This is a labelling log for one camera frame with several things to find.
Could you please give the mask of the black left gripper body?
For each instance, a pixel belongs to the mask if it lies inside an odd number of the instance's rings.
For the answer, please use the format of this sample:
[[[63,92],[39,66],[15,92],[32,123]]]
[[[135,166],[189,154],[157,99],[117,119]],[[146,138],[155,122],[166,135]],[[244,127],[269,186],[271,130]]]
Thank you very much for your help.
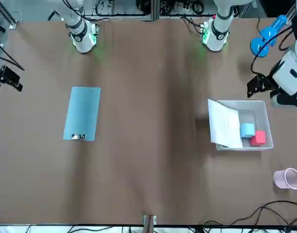
[[[254,91],[266,92],[276,90],[276,82],[274,81],[272,75],[265,76],[258,74],[254,78],[256,80]]]

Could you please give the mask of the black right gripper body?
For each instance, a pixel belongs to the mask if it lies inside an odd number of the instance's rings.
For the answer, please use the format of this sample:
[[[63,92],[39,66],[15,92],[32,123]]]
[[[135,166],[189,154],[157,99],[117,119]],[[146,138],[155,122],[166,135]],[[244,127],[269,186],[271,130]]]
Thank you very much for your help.
[[[0,67],[0,83],[9,83],[11,76],[11,69],[5,65]]]

